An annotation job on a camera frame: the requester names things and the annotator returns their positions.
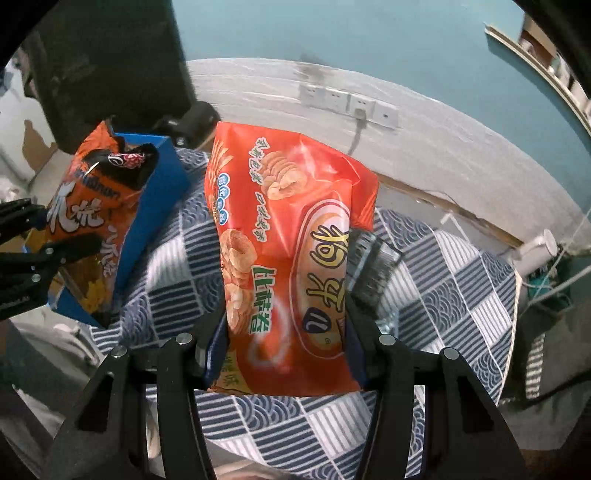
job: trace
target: chip bag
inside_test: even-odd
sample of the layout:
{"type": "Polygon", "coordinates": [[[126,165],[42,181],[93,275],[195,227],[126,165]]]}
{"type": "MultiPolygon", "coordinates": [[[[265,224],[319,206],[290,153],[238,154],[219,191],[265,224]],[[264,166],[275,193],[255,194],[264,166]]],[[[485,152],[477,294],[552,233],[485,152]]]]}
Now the chip bag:
{"type": "Polygon", "coordinates": [[[343,354],[349,228],[373,229],[378,179],[304,135],[218,123],[205,194],[230,345],[214,389],[355,391],[343,354]]]}
{"type": "MultiPolygon", "coordinates": [[[[110,321],[121,247],[157,161],[153,145],[125,145],[102,122],[72,158],[48,206],[46,229],[31,231],[27,239],[27,248],[38,251],[46,242],[83,233],[102,238],[100,253],[62,267],[60,274],[83,309],[104,326],[110,321]]],[[[57,301],[60,292],[53,294],[57,301]]]]}

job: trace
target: blue box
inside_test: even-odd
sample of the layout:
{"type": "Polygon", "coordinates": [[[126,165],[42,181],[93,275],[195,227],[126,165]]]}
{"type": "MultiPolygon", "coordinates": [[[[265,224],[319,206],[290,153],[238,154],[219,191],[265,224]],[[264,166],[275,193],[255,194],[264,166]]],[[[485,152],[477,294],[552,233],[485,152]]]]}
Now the blue box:
{"type": "MultiPolygon", "coordinates": [[[[141,145],[151,143],[158,150],[158,163],[144,187],[139,199],[138,211],[121,248],[119,266],[115,277],[115,293],[125,288],[134,264],[138,261],[153,236],[160,229],[175,204],[190,187],[189,177],[178,159],[169,137],[156,135],[117,134],[126,143],[141,145]]],[[[53,307],[60,315],[92,326],[101,326],[77,302],[65,288],[53,307]]]]}

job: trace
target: checkered fabric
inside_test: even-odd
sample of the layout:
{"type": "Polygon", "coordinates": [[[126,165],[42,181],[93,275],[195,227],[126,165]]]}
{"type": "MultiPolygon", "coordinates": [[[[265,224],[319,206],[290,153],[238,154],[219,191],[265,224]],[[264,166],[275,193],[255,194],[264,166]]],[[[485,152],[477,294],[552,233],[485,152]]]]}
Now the checkered fabric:
{"type": "MultiPolygon", "coordinates": [[[[206,157],[179,149],[193,188],[138,261],[109,329],[92,329],[102,352],[159,345],[191,329],[223,294],[219,244],[206,208],[206,157]]],[[[499,401],[514,341],[521,280],[512,267],[449,233],[377,208],[375,232],[403,253],[379,306],[400,311],[399,338],[438,353],[459,350],[499,401]]],[[[196,391],[203,433],[238,455],[308,479],[352,479],[376,395],[234,397],[196,391]]],[[[155,399],[155,387],[148,398],[155,399]]],[[[424,389],[415,388],[407,476],[420,471],[424,389]]]]}

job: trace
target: red snack bag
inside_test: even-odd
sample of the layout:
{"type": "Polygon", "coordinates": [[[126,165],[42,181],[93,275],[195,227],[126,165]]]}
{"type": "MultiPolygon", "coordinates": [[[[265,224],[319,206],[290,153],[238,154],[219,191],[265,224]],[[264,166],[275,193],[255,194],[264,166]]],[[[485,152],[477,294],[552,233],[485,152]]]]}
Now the red snack bag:
{"type": "Polygon", "coordinates": [[[349,228],[373,229],[378,179],[304,135],[218,123],[205,194],[230,347],[217,390],[355,391],[343,350],[349,228]]]}
{"type": "Polygon", "coordinates": [[[105,327],[125,235],[157,161],[153,145],[125,145],[101,122],[74,154],[48,206],[46,229],[31,231],[27,239],[27,247],[37,251],[45,242],[83,233],[102,238],[100,253],[62,267],[60,274],[82,308],[105,327]]]}

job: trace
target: wall outlet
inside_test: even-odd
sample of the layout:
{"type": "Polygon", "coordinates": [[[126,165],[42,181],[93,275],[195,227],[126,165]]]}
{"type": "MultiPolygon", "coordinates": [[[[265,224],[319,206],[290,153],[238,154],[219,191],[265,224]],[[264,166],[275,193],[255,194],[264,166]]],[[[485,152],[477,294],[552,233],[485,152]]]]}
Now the wall outlet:
{"type": "Polygon", "coordinates": [[[326,90],[320,85],[300,83],[300,102],[306,106],[324,108],[326,90]]]}
{"type": "Polygon", "coordinates": [[[375,100],[364,97],[363,95],[358,95],[357,93],[351,93],[351,100],[349,101],[347,112],[355,118],[371,120],[374,114],[374,107],[375,100]]]}
{"type": "Polygon", "coordinates": [[[388,128],[398,128],[398,109],[394,105],[377,100],[371,121],[388,128]]]}
{"type": "Polygon", "coordinates": [[[347,113],[349,92],[327,88],[324,95],[324,107],[337,113],[347,113]]]}

